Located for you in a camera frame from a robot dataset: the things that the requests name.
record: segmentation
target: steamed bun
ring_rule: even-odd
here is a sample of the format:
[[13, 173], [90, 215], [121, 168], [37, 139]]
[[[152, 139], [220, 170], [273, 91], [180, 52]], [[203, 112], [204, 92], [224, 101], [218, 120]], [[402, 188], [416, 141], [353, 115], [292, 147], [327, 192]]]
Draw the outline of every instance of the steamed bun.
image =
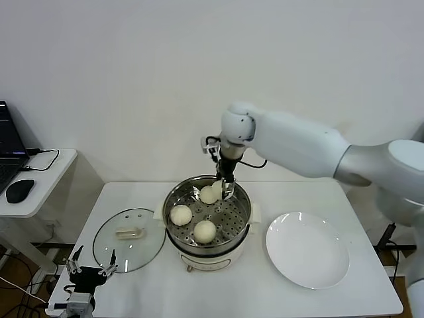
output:
[[200, 190], [200, 201], [206, 204], [214, 204], [218, 200], [211, 185], [207, 185]]
[[200, 221], [194, 228], [194, 240], [201, 244], [212, 242], [216, 234], [215, 224], [211, 221]]
[[213, 193], [217, 200], [222, 200], [223, 198], [223, 184], [222, 180], [215, 181], [212, 185]]
[[177, 226], [186, 225], [191, 221], [191, 210], [186, 205], [176, 205], [171, 209], [170, 217], [171, 222]]

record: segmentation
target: stainless steel steamer basket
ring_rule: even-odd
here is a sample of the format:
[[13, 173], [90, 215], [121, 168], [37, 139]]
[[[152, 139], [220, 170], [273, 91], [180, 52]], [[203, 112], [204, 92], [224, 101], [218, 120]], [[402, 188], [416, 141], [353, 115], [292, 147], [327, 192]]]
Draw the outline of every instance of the stainless steel steamer basket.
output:
[[[162, 209], [162, 218], [174, 244], [195, 256], [207, 257], [229, 252], [247, 234], [252, 207], [247, 193], [238, 184], [235, 185], [234, 195], [228, 200], [218, 200], [214, 204], [200, 201], [201, 188], [211, 186], [216, 180], [215, 176], [204, 175], [181, 182], [168, 194]], [[182, 227], [170, 220], [172, 207], [179, 204], [187, 205], [193, 213], [191, 222]], [[210, 220], [217, 228], [217, 236], [208, 244], [194, 240], [194, 227], [203, 220]]]

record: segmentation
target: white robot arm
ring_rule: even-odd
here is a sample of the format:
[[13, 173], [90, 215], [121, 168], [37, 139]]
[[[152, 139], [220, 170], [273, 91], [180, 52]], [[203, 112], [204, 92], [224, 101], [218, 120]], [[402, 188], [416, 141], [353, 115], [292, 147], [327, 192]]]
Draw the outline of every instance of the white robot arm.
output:
[[223, 113], [221, 134], [203, 139], [202, 146], [217, 164], [224, 198], [232, 195], [233, 172], [247, 148], [308, 178], [329, 177], [354, 186], [375, 183], [380, 210], [393, 221], [414, 227], [418, 249], [407, 276], [408, 294], [416, 317], [424, 317], [423, 143], [395, 140], [355, 146], [325, 125], [238, 102]]
[[234, 103], [223, 113], [221, 138], [308, 178], [330, 177], [346, 184], [370, 182], [424, 203], [424, 144], [395, 140], [354, 146], [330, 127], [288, 113], [260, 111]]

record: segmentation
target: computer mouse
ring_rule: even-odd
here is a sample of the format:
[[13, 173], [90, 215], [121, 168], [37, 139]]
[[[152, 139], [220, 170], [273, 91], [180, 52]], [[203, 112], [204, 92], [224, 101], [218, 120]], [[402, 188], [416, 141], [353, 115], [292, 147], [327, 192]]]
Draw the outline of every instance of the computer mouse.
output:
[[9, 203], [19, 203], [25, 200], [34, 186], [34, 180], [19, 180], [11, 184], [6, 190], [6, 199]]

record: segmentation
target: usb cable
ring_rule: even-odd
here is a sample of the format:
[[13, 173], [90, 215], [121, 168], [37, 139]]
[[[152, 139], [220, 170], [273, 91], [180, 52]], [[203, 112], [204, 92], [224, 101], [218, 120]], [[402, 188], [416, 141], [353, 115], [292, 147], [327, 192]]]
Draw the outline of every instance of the usb cable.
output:
[[50, 149], [50, 150], [41, 150], [39, 148], [27, 149], [26, 152], [28, 152], [29, 156], [35, 156], [36, 154], [41, 154], [43, 152], [53, 152], [53, 151], [56, 152], [56, 155], [47, 167], [45, 167], [43, 169], [38, 169], [38, 168], [33, 168], [31, 166], [26, 166], [26, 167], [22, 167], [21, 169], [19, 169], [19, 171], [46, 171], [46, 170], [50, 169], [50, 167], [53, 165], [53, 163], [59, 157], [59, 150], [58, 149]]

